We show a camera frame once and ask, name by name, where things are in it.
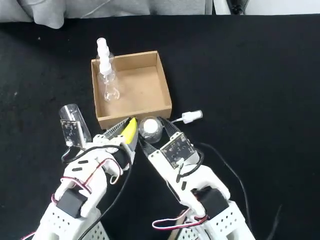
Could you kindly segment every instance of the circuit board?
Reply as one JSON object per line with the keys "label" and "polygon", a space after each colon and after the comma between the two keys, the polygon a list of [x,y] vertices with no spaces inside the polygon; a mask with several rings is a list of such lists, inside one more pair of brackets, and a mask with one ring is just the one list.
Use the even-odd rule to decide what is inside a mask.
{"label": "circuit board", "polygon": [[81,128],[79,127],[78,121],[60,120],[64,140],[67,146],[79,147],[83,146],[81,141]]}
{"label": "circuit board", "polygon": [[187,160],[189,157],[191,157],[192,154],[196,152],[184,133],[172,140],[160,151],[174,169],[179,166],[179,162],[182,159]]}

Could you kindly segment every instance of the gray cloth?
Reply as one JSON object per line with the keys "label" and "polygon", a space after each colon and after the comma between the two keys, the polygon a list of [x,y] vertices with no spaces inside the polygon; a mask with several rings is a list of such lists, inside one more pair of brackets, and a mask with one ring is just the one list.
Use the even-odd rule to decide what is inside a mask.
{"label": "gray cloth", "polygon": [[0,0],[0,22],[59,29],[64,18],[212,14],[213,0]]}

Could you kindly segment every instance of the open cardboard box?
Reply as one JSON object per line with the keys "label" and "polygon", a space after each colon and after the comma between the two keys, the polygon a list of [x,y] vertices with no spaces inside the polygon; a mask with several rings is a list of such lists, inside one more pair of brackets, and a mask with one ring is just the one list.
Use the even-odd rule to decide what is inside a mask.
{"label": "open cardboard box", "polygon": [[106,102],[98,89],[99,60],[91,61],[95,114],[102,129],[127,117],[170,117],[172,103],[157,51],[116,56],[113,64],[120,99]]}

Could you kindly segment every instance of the black tabletop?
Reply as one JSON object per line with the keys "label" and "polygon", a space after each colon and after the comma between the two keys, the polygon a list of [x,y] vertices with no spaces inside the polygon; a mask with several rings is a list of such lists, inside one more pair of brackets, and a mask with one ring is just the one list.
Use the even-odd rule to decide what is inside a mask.
{"label": "black tabletop", "polygon": [[[318,239],[320,16],[137,16],[67,20],[63,28],[0,25],[0,238],[34,231],[59,185],[65,151],[58,110],[77,103],[91,134],[90,59],[105,37],[115,55],[158,50],[172,118],[215,146],[243,180],[257,240],[282,205],[275,240]],[[243,214],[241,186],[207,149],[211,167]],[[120,188],[108,188],[104,210]],[[181,210],[141,151],[129,184],[102,220],[115,240],[164,240],[151,222]]]}

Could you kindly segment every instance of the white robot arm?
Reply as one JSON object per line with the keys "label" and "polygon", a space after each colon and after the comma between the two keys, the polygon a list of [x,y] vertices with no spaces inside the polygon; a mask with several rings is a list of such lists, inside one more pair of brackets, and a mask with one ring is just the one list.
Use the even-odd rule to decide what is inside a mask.
{"label": "white robot arm", "polygon": [[87,142],[90,139],[87,126],[77,117],[72,115],[61,120],[61,124],[67,145],[79,145],[81,150],[69,160],[65,159],[69,152],[62,156],[68,165],[61,185],[52,194],[32,239],[109,240],[100,223],[97,204],[107,191],[106,174],[111,175],[112,185],[125,170],[130,173],[138,141],[137,121],[125,119],[103,135],[96,135],[92,142]]}
{"label": "white robot arm", "polygon": [[[159,149],[142,136],[140,145],[150,163],[165,180],[177,200],[187,207],[179,217],[154,221],[158,230],[179,230],[174,240],[255,240],[230,192],[211,168],[201,165],[203,155],[171,122],[158,117],[169,141]],[[157,224],[182,219],[169,227]]]}

